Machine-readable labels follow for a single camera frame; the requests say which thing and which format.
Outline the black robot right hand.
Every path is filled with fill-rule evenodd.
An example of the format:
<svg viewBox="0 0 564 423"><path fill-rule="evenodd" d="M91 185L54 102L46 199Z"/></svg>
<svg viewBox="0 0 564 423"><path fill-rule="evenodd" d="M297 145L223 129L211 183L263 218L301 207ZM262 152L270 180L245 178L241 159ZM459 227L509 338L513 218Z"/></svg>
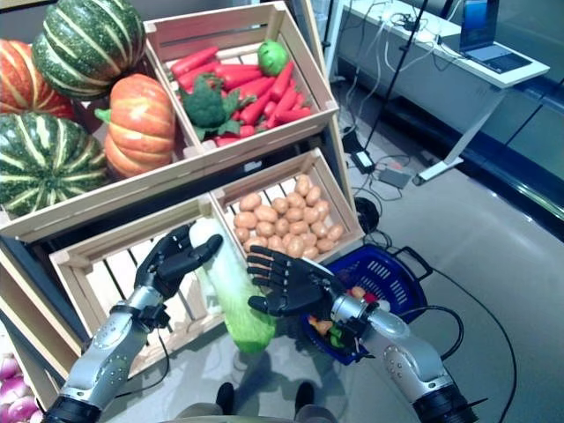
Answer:
<svg viewBox="0 0 564 423"><path fill-rule="evenodd" d="M268 290L249 297L248 305L266 315L312 315L328 320L334 303L345 293L338 278L318 263L273 249L252 246L247 265L252 283Z"/></svg>

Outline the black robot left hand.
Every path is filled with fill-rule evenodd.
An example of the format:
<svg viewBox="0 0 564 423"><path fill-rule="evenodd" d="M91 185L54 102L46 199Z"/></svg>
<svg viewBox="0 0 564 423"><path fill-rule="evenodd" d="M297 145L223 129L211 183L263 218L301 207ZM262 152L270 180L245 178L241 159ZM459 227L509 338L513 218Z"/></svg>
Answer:
<svg viewBox="0 0 564 423"><path fill-rule="evenodd" d="M178 291L184 276L208 263L223 243L213 234L203 244L193 246L189 238L194 224L182 225L161 238L137 267L134 288L149 286L164 301Z"/></svg>

